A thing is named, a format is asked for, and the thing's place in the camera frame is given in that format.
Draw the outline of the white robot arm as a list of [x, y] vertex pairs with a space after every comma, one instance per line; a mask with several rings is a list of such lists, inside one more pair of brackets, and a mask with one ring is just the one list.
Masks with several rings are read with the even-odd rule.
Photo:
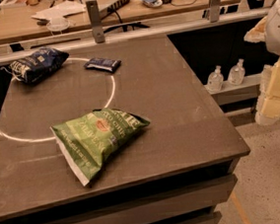
[[264, 41], [266, 49], [279, 56], [273, 65], [263, 67], [255, 107], [255, 122], [262, 126], [271, 125], [280, 118], [280, 0], [272, 4], [268, 15], [247, 32], [244, 40]]

